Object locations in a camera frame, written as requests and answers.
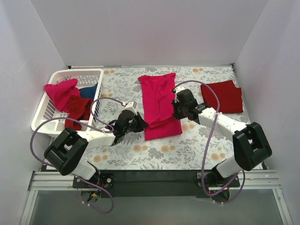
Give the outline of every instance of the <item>wire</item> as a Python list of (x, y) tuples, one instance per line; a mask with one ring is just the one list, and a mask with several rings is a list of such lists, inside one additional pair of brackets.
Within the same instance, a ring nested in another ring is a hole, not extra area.
[[(207, 156), (208, 147), (209, 147), (209, 145), (210, 145), (210, 140), (211, 140), (211, 137), (212, 137), (212, 135), (213, 135), (213, 132), (214, 132), (214, 129), (215, 129), (215, 127), (216, 127), (217, 120), (218, 120), (218, 113), (219, 113), (219, 109), (220, 109), (220, 101), (219, 101), (217, 95), (215, 94), (215, 92), (213, 91), (213, 89), (212, 89), (210, 86), (208, 86), (207, 84), (205, 84), (205, 83), (203, 83), (203, 82), (201, 82), (201, 81), (195, 81), (195, 80), (183, 81), (183, 82), (177, 84), (177, 85), (175, 86), (175, 88), (177, 88), (177, 87), (180, 86), (180, 85), (183, 85), (184, 83), (188, 83), (188, 82), (195, 82), (195, 83), (200, 83), (200, 84), (205, 85), (205, 86), (212, 92), (212, 94), (215, 96), (215, 99), (216, 99), (216, 101), (217, 101), (216, 116), (215, 116), (214, 122), (213, 122), (212, 127), (211, 127), (211, 130), (210, 130), (210, 135), (208, 136), (208, 139), (207, 139), (207, 142), (206, 142), (206, 146), (205, 146), (205, 150), (204, 150), (204, 154), (203, 154), (203, 160), (202, 160), (202, 168), (201, 168), (201, 184), (202, 184), (202, 189), (203, 189), (203, 191), (204, 191), (204, 193), (205, 193), (206, 195), (208, 195), (209, 197), (214, 197), (214, 196), (218, 195), (219, 193), (223, 192), (224, 189), (225, 189), (226, 187), (228, 187), (228, 186), (234, 181), (234, 179), (238, 176), (238, 174), (235, 174), (235, 175), (234, 175), (234, 176), (233, 176), (233, 177), (232, 177), (232, 178), (231, 178), (231, 179), (230, 179), (230, 180), (229, 180), (229, 181), (228, 181), (221, 189), (219, 189), (217, 192), (215, 192), (215, 193), (213, 193), (213, 194), (209, 194), (209, 193), (206, 191), (206, 189), (205, 189), (205, 183), (204, 183), (204, 166), (205, 166), (205, 159), (206, 159), (206, 156)], [(245, 172), (244, 172), (244, 171), (242, 171), (242, 172), (243, 172), (243, 174), (244, 174), (243, 184), (245, 184), (245, 179), (246, 179), (246, 177), (245, 177)], [(236, 196), (235, 196), (232, 200), (227, 201), (227, 203), (228, 203), (228, 202), (232, 202), (234, 199), (236, 199), (237, 196), (239, 196), (241, 190), (242, 190), (243, 187), (244, 187), (243, 184), (242, 184), (242, 186), (241, 186), (241, 188), (240, 188), (240, 191), (236, 194)]]
[[(34, 157), (36, 160), (38, 160), (39, 162), (41, 162), (41, 163), (43, 163), (43, 164), (45, 164), (45, 165), (48, 165), (48, 166), (52, 166), (52, 167), (53, 167), (52, 164), (47, 163), (47, 162), (45, 162), (44, 160), (42, 160), (40, 157), (38, 157), (38, 156), (35, 154), (34, 150), (33, 150), (33, 139), (34, 139), (35, 135), (37, 134), (38, 130), (39, 130), (43, 125), (45, 125), (46, 123), (48, 123), (48, 122), (50, 122), (50, 121), (53, 121), (53, 120), (71, 120), (71, 121), (73, 121), (73, 122), (79, 123), (79, 124), (81, 124), (81, 125), (84, 125), (84, 126), (86, 126), (86, 127), (92, 128), (92, 129), (94, 129), (94, 130), (96, 130), (96, 131), (99, 131), (99, 132), (102, 132), (102, 133), (112, 133), (112, 132), (114, 131), (113, 127), (112, 127), (110, 124), (107, 124), (107, 123), (105, 123), (105, 122), (99, 120), (99, 119), (95, 116), (95, 114), (92, 112), (92, 106), (93, 106), (97, 101), (99, 101), (99, 100), (101, 100), (101, 99), (104, 99), (104, 98), (110, 99), (110, 100), (113, 100), (113, 101), (116, 101), (116, 102), (118, 102), (118, 103), (120, 103), (120, 104), (123, 104), (123, 103), (122, 103), (121, 101), (118, 101), (118, 100), (116, 100), (116, 99), (114, 99), (114, 98), (111, 98), (111, 97), (100, 97), (100, 98), (97, 98), (95, 101), (93, 101), (92, 104), (90, 105), (90, 113), (92, 114), (92, 116), (93, 116), (97, 121), (99, 121), (100, 123), (103, 123), (104, 125), (108, 126), (108, 127), (111, 129), (110, 131), (104, 131), (104, 130), (98, 129), (98, 128), (96, 128), (96, 127), (92, 127), (92, 126), (90, 126), (90, 125), (88, 125), (88, 124), (85, 124), (85, 123), (83, 123), (83, 122), (80, 122), (80, 121), (75, 120), (75, 119), (72, 119), (72, 118), (65, 118), (65, 117), (51, 118), (51, 119), (46, 120), (46, 121), (44, 121), (43, 123), (41, 123), (41, 124), (33, 131), (33, 134), (32, 134), (31, 139), (30, 139), (30, 151), (31, 151), (33, 157)], [(104, 214), (110, 213), (110, 212), (113, 210), (113, 208), (114, 208), (114, 201), (113, 201), (112, 195), (111, 195), (107, 190), (105, 190), (103, 187), (100, 187), (100, 186), (98, 186), (98, 185), (95, 185), (95, 184), (93, 184), (93, 183), (90, 183), (90, 182), (88, 182), (87, 180), (83, 179), (82, 177), (78, 177), (78, 178), (79, 178), (82, 182), (84, 182), (84, 183), (86, 183), (86, 184), (89, 184), (89, 185), (92, 185), (92, 186), (94, 186), (94, 187), (100, 189), (101, 192), (104, 191), (105, 193), (107, 193), (107, 195), (108, 195), (108, 196), (110, 197), (110, 199), (111, 199), (112, 207), (111, 207), (111, 209), (108, 210), (108, 211), (103, 211), (102, 209), (100, 209), (100, 208), (97, 207), (97, 206), (94, 206), (93, 204), (89, 204), (89, 203), (87, 203), (87, 202), (84, 202), (84, 203), (87, 204), (87, 205), (89, 205), (89, 206), (91, 206), (91, 207), (93, 207), (93, 208), (95, 208), (96, 210), (98, 210), (98, 211), (101, 212), (101, 213), (104, 213)]]
[[(245, 181), (246, 181), (246, 175), (245, 175), (245, 171), (242, 170), (242, 173), (243, 173), (243, 182), (242, 182), (242, 185), (240, 186), (240, 189), (239, 191), (237, 192), (237, 194), (230, 200), (228, 200), (227, 202), (216, 202), (215, 200), (213, 200), (210, 196), (210, 199), (213, 201), (213, 203), (218, 203), (218, 204), (228, 204), (228, 203), (231, 203), (233, 202), (241, 193), (244, 185), (245, 185)], [(200, 201), (200, 202), (207, 202), (207, 203), (211, 203), (211, 201), (209, 200), (206, 200), (206, 199), (198, 199), (198, 198), (192, 198), (193, 200), (196, 200), (196, 201)]]
[(92, 114), (92, 116), (94, 117), (94, 119), (97, 120), (98, 122), (103, 123), (104, 125), (107, 125), (107, 126), (109, 126), (110, 128), (112, 128), (112, 130), (111, 130), (111, 132), (112, 132), (112, 131), (113, 131), (113, 127), (112, 127), (110, 124), (107, 124), (107, 123), (103, 122), (102, 120), (98, 119), (98, 117), (95, 116), (95, 114), (94, 114), (93, 111), (92, 111), (93, 105), (94, 105), (97, 101), (99, 101), (99, 100), (101, 100), (101, 99), (109, 99), (109, 100), (113, 100), (113, 101), (118, 102), (118, 103), (120, 103), (120, 104), (123, 104), (123, 103), (122, 103), (121, 101), (119, 101), (119, 100), (116, 100), (116, 99), (112, 98), (112, 97), (100, 97), (100, 98), (97, 98), (95, 101), (93, 101), (92, 104), (90, 105), (90, 113)]
[(224, 190), (224, 191), (228, 191), (228, 190), (229, 190), (229, 188), (230, 188), (230, 185), (228, 185), (227, 189), (226, 189), (226, 190)]
[(113, 210), (113, 208), (114, 208), (114, 200), (113, 200), (113, 197), (112, 197), (111, 193), (109, 193), (106, 189), (104, 189), (103, 187), (100, 187), (99, 185), (96, 185), (96, 184), (93, 184), (93, 183), (91, 183), (91, 182), (88, 182), (87, 180), (83, 179), (82, 177), (78, 177), (78, 178), (79, 178), (82, 182), (84, 182), (84, 183), (86, 183), (86, 184), (88, 184), (88, 185), (91, 185), (91, 186), (93, 186), (93, 187), (96, 187), (96, 188), (100, 189), (101, 192), (104, 191), (104, 192), (110, 197), (110, 199), (111, 199), (111, 201), (112, 201), (112, 206), (111, 206), (111, 208), (110, 208), (108, 211), (103, 211), (102, 209), (100, 209), (100, 208), (99, 208), (98, 206), (96, 206), (96, 205), (90, 204), (90, 203), (88, 203), (88, 202), (86, 202), (86, 201), (83, 201), (83, 203), (86, 204), (86, 205), (89, 205), (89, 206), (93, 207), (94, 209), (98, 210), (99, 212), (101, 212), (101, 213), (103, 213), (103, 214), (108, 214), (108, 213), (110, 213), (110, 212)]
[[(103, 187), (103, 183), (102, 183), (102, 186), (101, 187)], [(100, 197), (99, 198), (101, 198), (101, 196), (102, 196), (102, 191), (100, 192)]]
[(93, 192), (90, 192), (90, 196), (89, 196), (87, 202), (89, 202), (90, 200), (92, 200), (92, 198), (93, 198), (92, 194), (93, 194)]
[[(102, 184), (101, 184), (101, 181), (99, 181), (99, 185), (101, 186), (101, 187), (103, 187), (103, 183), (104, 182), (102, 182)], [(96, 192), (94, 192), (96, 195), (98, 195), (98, 192), (100, 191), (100, 189), (98, 189)]]

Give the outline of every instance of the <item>white wall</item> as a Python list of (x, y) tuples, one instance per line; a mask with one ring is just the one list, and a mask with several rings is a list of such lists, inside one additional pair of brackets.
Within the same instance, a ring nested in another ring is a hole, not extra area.
[(75, 66), (221, 65), (237, 59), (267, 0), (31, 0)]
[[(1, 0), (0, 21), (0, 224), (16, 225), (40, 165), (29, 150), (30, 124), (43, 85), (66, 66), (30, 0)], [(34, 147), (41, 153), (48, 143), (39, 135)]]
[(236, 61), (252, 121), (261, 123), (294, 224), (300, 224), (300, 1), (269, 0)]

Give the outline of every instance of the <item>clothing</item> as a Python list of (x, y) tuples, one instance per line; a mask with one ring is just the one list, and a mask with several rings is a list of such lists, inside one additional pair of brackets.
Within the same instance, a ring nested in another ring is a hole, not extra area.
[[(82, 98), (76, 95), (71, 95), (66, 107), (70, 111), (68, 118), (75, 120), (89, 120), (90, 105), (93, 100), (91, 98)], [(81, 130), (81, 125), (70, 120), (66, 120), (65, 128), (73, 128), (74, 130)]]
[(175, 76), (175, 73), (170, 73), (139, 77), (145, 121), (149, 124), (145, 129), (146, 141), (182, 134), (180, 120), (174, 118), (171, 104), (175, 98), (171, 92), (175, 86)]
[(80, 96), (82, 98), (95, 98), (96, 90), (97, 90), (98, 83), (95, 84), (93, 87), (87, 87), (87, 88), (81, 88), (79, 89), (80, 91)]
[[(242, 90), (237, 88), (233, 81), (209, 83), (208, 86), (214, 90), (220, 101), (220, 112), (222, 113), (242, 113), (243, 99)], [(213, 93), (205, 85), (201, 85), (201, 92), (205, 103), (217, 109), (217, 101)]]
[(70, 113), (65, 106), (71, 95), (80, 96), (79, 89), (75, 87), (76, 85), (77, 79), (74, 78), (59, 82), (58, 84), (46, 84), (44, 89), (49, 98), (53, 101), (55, 108), (59, 111)]

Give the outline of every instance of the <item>table surface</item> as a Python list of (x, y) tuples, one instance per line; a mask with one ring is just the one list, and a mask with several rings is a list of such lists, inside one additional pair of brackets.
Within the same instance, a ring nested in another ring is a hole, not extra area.
[[(204, 83), (216, 83), (236, 78), (231, 67), (121, 67), (104, 69), (103, 97), (112, 97), (122, 101), (134, 100), (136, 109), (143, 117), (142, 90), (138, 77), (142, 75), (164, 75), (176, 73), (175, 83), (186, 80), (199, 80)], [(203, 102), (198, 83), (184, 85), (191, 89), (198, 102)], [(117, 119), (122, 106), (110, 100), (102, 100), (99, 118), (106, 122)], [(247, 112), (227, 114), (232, 119), (249, 122)], [(193, 170), (201, 169), (204, 148), (210, 129), (187, 118), (181, 120), (183, 134), (163, 139), (145, 141), (144, 132), (130, 133), (124, 141), (112, 147), (86, 150), (83, 159), (90, 161), (99, 169), (115, 170)], [(211, 169), (217, 163), (233, 155), (233, 144), (214, 132), (211, 139), (205, 169)]]

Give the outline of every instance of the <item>white laundry basket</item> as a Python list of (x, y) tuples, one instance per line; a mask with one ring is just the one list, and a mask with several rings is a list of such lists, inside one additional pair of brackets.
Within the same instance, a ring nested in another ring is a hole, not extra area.
[[(103, 70), (102, 69), (68, 69), (68, 70), (61, 70), (55, 72), (51, 78), (49, 83), (50, 84), (57, 84), (61, 81), (67, 81), (73, 78), (78, 80), (78, 84), (76, 85), (77, 88), (85, 88), (85, 87), (92, 87), (98, 83), (95, 99), (99, 98), (104, 91), (102, 85), (102, 77), (103, 77)], [(93, 113), (98, 115), (100, 108), (100, 102), (98, 101), (93, 106)], [(55, 118), (55, 117), (68, 117), (68, 113), (58, 111), (53, 101), (49, 98), (49, 96), (44, 92), (42, 100), (38, 105), (37, 112), (33, 118), (31, 123), (31, 128), (35, 130), (42, 122), (45, 120)], [(89, 125), (95, 126), (96, 121), (90, 115), (90, 119), (81, 120), (81, 122), (87, 123)], [(51, 137), (57, 137), (61, 131), (65, 129), (65, 120), (53, 120), (45, 125), (43, 125), (38, 132), (48, 134)], [(90, 128), (86, 126), (82, 126), (82, 131), (89, 131)]]

